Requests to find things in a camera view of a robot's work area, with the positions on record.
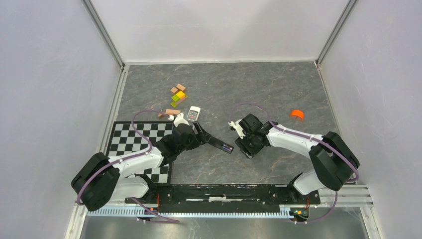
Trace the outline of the purple battery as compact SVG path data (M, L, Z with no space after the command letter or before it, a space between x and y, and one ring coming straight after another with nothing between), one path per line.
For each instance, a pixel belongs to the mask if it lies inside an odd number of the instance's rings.
M222 148L223 150L225 150L226 152L229 152L229 153L231 153L231 152L232 152L232 150L233 150L233 148L232 148L230 145L226 145L226 144L223 144L223 145L221 146L221 148Z

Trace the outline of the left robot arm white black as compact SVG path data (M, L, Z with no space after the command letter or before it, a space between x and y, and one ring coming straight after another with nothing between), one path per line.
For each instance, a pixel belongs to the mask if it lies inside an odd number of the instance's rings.
M71 187L77 193L76 203L89 211L98 210L109 201L129 197L150 203L156 198L151 181L132 175L169 164L182 152L212 140L213 136L198 122L181 123L143 150L115 157L95 153L71 181Z

